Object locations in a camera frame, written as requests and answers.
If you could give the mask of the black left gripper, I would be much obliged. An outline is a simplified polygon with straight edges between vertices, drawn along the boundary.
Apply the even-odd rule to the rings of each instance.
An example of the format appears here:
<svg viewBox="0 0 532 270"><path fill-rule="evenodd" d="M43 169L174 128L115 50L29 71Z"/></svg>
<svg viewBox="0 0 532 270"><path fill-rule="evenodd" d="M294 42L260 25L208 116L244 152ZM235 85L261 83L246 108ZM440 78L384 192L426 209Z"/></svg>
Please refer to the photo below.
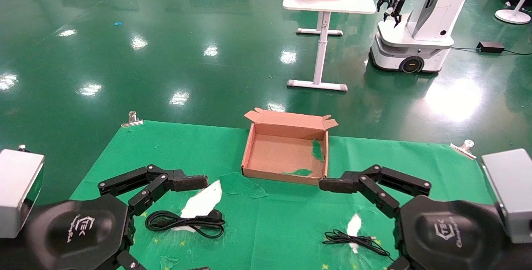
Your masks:
<svg viewBox="0 0 532 270"><path fill-rule="evenodd" d="M112 195L35 207L16 238L2 238L2 270L147 270L129 253L135 229ZM164 260L161 270L178 270Z"/></svg>

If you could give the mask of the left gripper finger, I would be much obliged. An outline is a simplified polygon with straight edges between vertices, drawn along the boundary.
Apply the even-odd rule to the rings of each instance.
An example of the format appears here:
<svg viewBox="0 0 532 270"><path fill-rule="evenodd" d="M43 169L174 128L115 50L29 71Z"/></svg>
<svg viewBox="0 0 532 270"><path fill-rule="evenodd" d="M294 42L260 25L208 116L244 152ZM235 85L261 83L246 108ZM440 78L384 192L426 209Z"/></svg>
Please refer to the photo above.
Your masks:
<svg viewBox="0 0 532 270"><path fill-rule="evenodd" d="M99 194L119 196L141 188L128 200L131 216L140 216L167 191L192 191L208 187L206 175L186 175L181 169L164 170L154 164L144 166L99 183Z"/></svg>

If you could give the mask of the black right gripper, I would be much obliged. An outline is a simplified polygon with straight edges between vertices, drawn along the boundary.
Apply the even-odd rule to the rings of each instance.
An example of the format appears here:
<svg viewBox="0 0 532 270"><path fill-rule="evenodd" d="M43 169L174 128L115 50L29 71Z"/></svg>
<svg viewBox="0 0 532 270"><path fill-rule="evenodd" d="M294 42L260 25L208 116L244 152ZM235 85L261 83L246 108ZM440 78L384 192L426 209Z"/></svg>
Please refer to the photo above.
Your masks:
<svg viewBox="0 0 532 270"><path fill-rule="evenodd" d="M414 196L400 208L381 185ZM399 258L388 270L530 270L530 243L514 243L503 224L500 208L470 201L428 198L431 183L373 165L340 178L321 178L319 188L338 194L361 193L388 218L394 229Z"/></svg>

